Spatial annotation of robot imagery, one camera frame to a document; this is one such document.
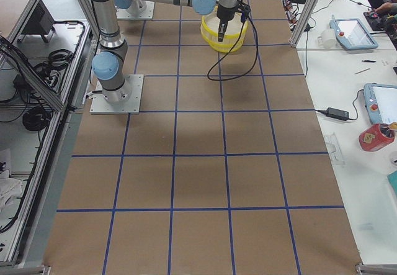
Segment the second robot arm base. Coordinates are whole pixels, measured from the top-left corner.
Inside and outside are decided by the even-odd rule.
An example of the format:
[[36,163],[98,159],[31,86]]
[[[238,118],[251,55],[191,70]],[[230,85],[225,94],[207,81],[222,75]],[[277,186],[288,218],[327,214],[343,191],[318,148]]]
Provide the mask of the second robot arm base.
[[146,1],[142,0],[114,0],[115,5],[120,9],[132,9],[142,12],[146,9]]

